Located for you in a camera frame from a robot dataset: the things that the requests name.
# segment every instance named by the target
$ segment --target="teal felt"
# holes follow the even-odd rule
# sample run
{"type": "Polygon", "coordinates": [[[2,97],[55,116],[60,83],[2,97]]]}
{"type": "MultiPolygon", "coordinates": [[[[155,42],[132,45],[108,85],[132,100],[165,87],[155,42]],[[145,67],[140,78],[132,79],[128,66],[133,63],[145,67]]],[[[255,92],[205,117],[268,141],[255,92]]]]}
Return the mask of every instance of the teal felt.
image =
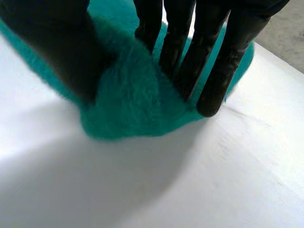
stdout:
{"type": "MultiPolygon", "coordinates": [[[[158,67],[163,24],[153,56],[133,37],[138,18],[132,0],[91,0],[89,12],[94,18],[100,43],[118,55],[117,61],[103,73],[97,102],[81,103],[55,76],[50,67],[26,44],[0,22],[0,31],[29,67],[64,98],[75,103],[81,113],[81,124],[88,136],[99,139],[121,139],[134,136],[160,136],[202,117],[195,109],[222,43],[222,29],[203,70],[192,99],[185,103],[158,67]]],[[[187,51],[190,39],[184,51],[187,51]]],[[[248,69],[254,48],[250,44],[229,86],[235,84],[248,69]]]]}

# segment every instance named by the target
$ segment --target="gloved hand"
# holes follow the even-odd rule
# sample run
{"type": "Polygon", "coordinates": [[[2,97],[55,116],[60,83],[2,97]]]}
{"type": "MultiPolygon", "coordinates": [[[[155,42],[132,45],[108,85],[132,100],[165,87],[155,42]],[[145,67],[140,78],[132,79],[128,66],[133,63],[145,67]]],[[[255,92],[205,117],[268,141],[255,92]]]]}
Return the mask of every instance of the gloved hand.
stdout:
{"type": "MultiPolygon", "coordinates": [[[[135,37],[152,52],[162,24],[162,0],[133,1],[140,21],[135,37]]],[[[197,102],[197,110],[203,116],[213,116],[221,106],[249,43],[267,25],[271,16],[288,2],[289,0],[164,0],[168,31],[160,57],[163,72],[172,79],[183,98],[188,100],[230,13],[218,58],[197,102]],[[174,74],[188,37],[195,3],[192,43],[180,69],[174,74]]]]}
{"type": "Polygon", "coordinates": [[[0,0],[0,17],[75,95],[93,102],[99,77],[115,57],[98,44],[88,5],[89,0],[0,0]]]}

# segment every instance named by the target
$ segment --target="hand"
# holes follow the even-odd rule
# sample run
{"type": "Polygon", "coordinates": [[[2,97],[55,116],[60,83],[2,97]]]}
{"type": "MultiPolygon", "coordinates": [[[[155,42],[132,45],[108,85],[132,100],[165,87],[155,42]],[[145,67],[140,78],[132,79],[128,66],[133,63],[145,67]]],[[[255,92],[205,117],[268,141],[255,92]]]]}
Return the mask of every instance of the hand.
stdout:
{"type": "MultiPolygon", "coordinates": [[[[162,24],[162,0],[133,1],[140,21],[135,37],[152,52],[162,24]]],[[[203,116],[213,116],[221,106],[249,43],[288,1],[164,0],[168,30],[159,62],[162,71],[173,81],[182,97],[189,100],[221,27],[230,14],[218,58],[197,102],[197,110],[203,116]],[[175,74],[188,37],[195,3],[195,32],[185,59],[175,74]]]]}

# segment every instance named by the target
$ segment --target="black glove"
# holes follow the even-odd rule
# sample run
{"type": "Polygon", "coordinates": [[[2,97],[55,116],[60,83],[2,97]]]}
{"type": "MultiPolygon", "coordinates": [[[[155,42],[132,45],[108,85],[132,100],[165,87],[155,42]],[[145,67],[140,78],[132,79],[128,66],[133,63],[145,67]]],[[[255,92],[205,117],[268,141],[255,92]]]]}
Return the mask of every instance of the black glove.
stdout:
{"type": "Polygon", "coordinates": [[[68,88],[92,102],[113,57],[97,42],[88,5],[89,0],[0,0],[0,17],[68,88]]]}
{"type": "MultiPolygon", "coordinates": [[[[162,22],[162,0],[133,0],[140,25],[135,36],[153,51],[162,22]]],[[[230,13],[226,35],[216,63],[197,102],[206,117],[220,108],[231,79],[249,43],[289,0],[164,0],[168,31],[160,66],[188,100],[220,29],[230,13]],[[173,77],[188,37],[196,3],[195,32],[181,68],[173,77]]]]}

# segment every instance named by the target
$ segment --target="white table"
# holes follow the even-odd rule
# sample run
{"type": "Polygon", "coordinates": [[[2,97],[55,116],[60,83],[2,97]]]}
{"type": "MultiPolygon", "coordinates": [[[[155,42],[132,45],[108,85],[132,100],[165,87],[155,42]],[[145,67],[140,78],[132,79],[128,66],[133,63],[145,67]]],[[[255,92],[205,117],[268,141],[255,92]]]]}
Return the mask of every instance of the white table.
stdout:
{"type": "Polygon", "coordinates": [[[214,118],[118,143],[0,52],[1,228],[304,227],[304,75],[259,45],[214,118]]]}

